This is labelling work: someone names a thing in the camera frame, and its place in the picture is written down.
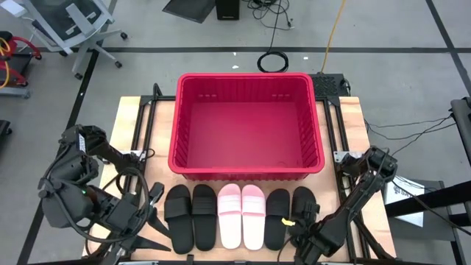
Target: wooden table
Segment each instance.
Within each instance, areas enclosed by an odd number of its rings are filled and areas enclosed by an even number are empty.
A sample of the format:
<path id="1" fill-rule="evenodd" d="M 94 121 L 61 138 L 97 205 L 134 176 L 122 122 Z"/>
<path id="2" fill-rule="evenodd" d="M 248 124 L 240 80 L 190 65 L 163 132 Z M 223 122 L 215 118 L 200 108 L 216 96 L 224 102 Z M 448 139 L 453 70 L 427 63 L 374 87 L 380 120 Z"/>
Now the wooden table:
<path id="1" fill-rule="evenodd" d="M 139 108 L 139 96 L 125 96 L 119 102 L 118 112 L 111 135 L 110 143 L 118 150 L 130 150 L 132 137 L 135 129 L 137 113 Z M 341 111 L 344 118 L 344 126 L 347 132 L 347 140 L 352 151 L 365 151 L 369 148 L 368 135 L 364 126 L 363 114 L 361 112 L 360 102 L 357 97 L 344 97 L 341 98 Z M 311 174 L 302 181 L 240 181 L 237 182 L 241 187 L 245 184 L 253 183 L 259 186 L 266 196 L 276 188 L 285 188 L 290 193 L 298 186 L 306 186 L 312 190 L 317 198 L 317 203 L 321 205 L 320 215 L 317 219 L 320 220 L 329 213 L 332 213 L 339 206 L 339 195 L 336 187 L 335 175 L 333 172 L 333 162 L 328 140 L 327 126 L 325 121 L 325 112 L 321 102 L 317 102 L 317 113 L 319 115 L 319 123 L 322 137 L 322 144 L 325 154 L 325 167 L 318 174 Z M 143 146 L 146 121 L 149 108 L 144 111 L 144 119 L 142 125 L 141 139 L 139 146 Z M 333 119 L 334 130 L 336 132 L 337 148 L 340 147 L 340 136 L 337 127 L 337 120 L 335 110 L 331 107 L 331 116 Z M 165 190 L 169 191 L 171 187 L 177 184 L 185 184 L 190 191 L 193 187 L 201 182 L 189 181 L 178 174 L 170 171 L 167 164 L 169 155 L 171 127 L 174 116 L 174 102 L 158 102 L 155 112 L 154 126 L 152 130 L 152 138 L 150 148 L 155 150 L 155 156 L 148 159 L 146 166 L 145 178 L 148 180 L 149 187 L 156 181 L 165 185 Z M 105 166 L 100 187 L 107 183 L 111 178 L 116 175 L 114 166 Z M 227 181 L 213 181 L 204 182 L 211 186 L 216 194 L 220 188 L 227 184 Z M 110 187 L 108 190 L 111 194 L 118 196 L 120 193 L 115 187 Z M 163 221 L 163 208 L 164 199 L 166 194 L 158 202 L 157 209 L 160 220 Z M 365 225 L 369 228 L 373 236 L 383 246 L 385 251 L 390 255 L 395 256 L 394 244 L 389 230 L 389 223 L 386 217 L 386 212 L 383 205 L 383 198 L 380 192 L 376 193 L 371 200 L 365 205 L 363 211 L 363 218 Z M 355 251 L 358 257 L 361 257 L 361 245 L 358 239 L 358 231 L 355 225 L 352 225 L 353 238 L 355 242 Z M 95 226 L 92 228 L 91 234 L 98 237 L 106 237 L 108 231 L 103 227 Z M 146 225 L 139 233 L 140 236 L 151 239 L 153 241 L 165 244 L 171 247 L 169 238 L 159 234 L 150 226 Z M 244 243 L 235 250 L 226 250 L 223 248 L 219 232 L 216 236 L 216 246 L 208 252 L 199 251 L 196 247 L 193 248 L 191 254 L 194 254 L 195 261 L 276 261 L 277 251 L 271 251 L 265 247 L 258 251 L 251 251 L 244 247 Z M 97 244 L 90 243 L 90 248 L 95 250 Z M 281 253 L 281 261 L 293 261 L 294 247 L 287 244 Z M 186 255 L 178 255 L 174 252 L 163 252 L 155 250 L 137 250 L 132 255 L 133 260 L 159 260 L 159 261 L 184 261 Z M 347 247 L 344 245 L 332 257 L 321 257 L 320 261 L 348 261 Z"/>

